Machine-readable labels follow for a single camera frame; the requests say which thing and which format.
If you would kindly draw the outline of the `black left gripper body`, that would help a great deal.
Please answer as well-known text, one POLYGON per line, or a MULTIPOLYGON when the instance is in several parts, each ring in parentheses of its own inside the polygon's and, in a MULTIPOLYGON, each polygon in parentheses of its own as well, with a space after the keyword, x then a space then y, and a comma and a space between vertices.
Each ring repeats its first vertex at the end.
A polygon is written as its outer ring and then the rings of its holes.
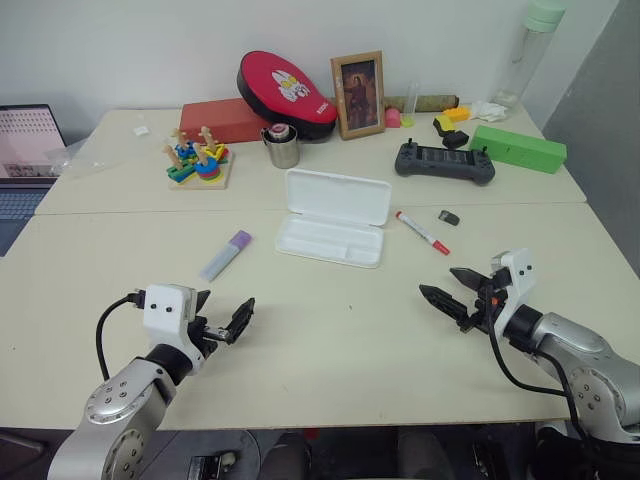
POLYGON ((199 351, 215 351, 219 343, 232 345, 235 337, 232 332, 226 328, 208 325, 205 317, 197 316, 188 324, 187 333, 192 344, 199 351))

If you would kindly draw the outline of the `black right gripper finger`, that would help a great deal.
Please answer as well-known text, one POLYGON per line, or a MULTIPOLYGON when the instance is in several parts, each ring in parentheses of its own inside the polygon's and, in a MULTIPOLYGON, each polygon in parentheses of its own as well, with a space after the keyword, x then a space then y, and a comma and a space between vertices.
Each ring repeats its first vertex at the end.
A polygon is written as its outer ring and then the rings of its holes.
POLYGON ((465 323, 469 320, 467 307, 455 300, 449 293, 438 287, 424 284, 419 285, 419 290, 430 305, 452 318, 456 323, 465 323))
POLYGON ((454 267, 449 271, 462 285, 471 290, 479 290, 483 286, 483 275, 470 268, 454 267))

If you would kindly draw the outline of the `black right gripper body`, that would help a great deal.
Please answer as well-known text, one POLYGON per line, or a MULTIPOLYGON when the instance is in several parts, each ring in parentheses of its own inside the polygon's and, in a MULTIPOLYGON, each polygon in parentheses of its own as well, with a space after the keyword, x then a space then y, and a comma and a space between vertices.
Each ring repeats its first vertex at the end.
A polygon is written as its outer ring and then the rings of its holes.
POLYGON ((483 286, 477 293, 474 303, 476 312, 469 315, 469 320, 465 323, 457 323, 464 333, 472 328, 477 328, 484 333, 488 332, 488 321, 495 320, 496 311, 504 306, 506 301, 506 287, 511 284, 511 274, 509 272, 495 272, 491 277, 483 275, 483 286))

